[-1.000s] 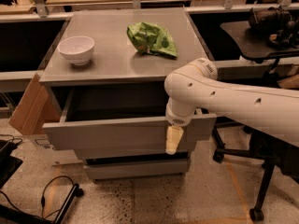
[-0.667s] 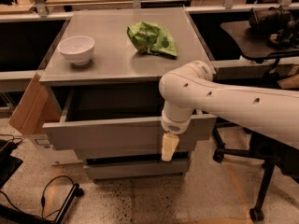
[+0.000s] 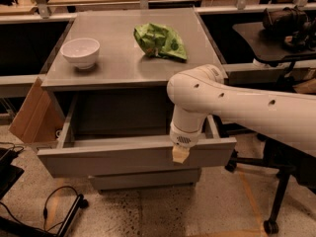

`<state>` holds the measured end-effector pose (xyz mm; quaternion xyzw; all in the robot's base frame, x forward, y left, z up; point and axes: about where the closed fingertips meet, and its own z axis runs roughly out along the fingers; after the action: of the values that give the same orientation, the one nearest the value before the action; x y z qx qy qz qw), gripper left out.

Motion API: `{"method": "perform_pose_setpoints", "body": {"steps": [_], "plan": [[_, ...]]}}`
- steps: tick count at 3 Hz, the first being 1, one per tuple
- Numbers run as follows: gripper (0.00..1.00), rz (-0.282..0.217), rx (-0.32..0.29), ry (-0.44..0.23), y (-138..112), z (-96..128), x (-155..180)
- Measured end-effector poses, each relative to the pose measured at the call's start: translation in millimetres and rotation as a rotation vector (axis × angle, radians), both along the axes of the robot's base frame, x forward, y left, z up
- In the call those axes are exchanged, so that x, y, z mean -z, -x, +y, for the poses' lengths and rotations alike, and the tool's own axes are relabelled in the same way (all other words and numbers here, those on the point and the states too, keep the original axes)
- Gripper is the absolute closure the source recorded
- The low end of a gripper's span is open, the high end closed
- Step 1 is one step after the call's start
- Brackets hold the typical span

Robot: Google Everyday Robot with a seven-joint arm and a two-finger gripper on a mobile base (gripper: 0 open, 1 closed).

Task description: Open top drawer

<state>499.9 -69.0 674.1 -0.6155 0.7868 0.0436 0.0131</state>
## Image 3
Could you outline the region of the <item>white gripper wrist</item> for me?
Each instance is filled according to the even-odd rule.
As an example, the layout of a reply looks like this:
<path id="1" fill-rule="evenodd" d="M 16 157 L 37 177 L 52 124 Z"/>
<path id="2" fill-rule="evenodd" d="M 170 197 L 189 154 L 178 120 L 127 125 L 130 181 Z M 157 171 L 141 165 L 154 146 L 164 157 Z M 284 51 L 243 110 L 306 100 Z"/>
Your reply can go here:
<path id="1" fill-rule="evenodd" d="M 170 138 L 176 145 L 172 149 L 173 161 L 183 164 L 190 155 L 190 149 L 198 143 L 201 130 L 183 131 L 173 123 L 170 125 Z"/>

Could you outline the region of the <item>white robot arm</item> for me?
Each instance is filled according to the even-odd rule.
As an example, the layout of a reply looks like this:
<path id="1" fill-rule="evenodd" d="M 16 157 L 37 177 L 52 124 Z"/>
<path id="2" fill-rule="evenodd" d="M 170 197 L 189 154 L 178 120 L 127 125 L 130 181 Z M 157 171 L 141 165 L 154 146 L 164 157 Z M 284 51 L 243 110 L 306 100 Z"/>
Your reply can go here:
<path id="1" fill-rule="evenodd" d="M 214 115 L 316 156 L 315 96 L 226 86 L 210 64 L 173 75 L 167 94 L 174 104 L 170 137 L 176 145 L 197 145 L 206 117 Z"/>

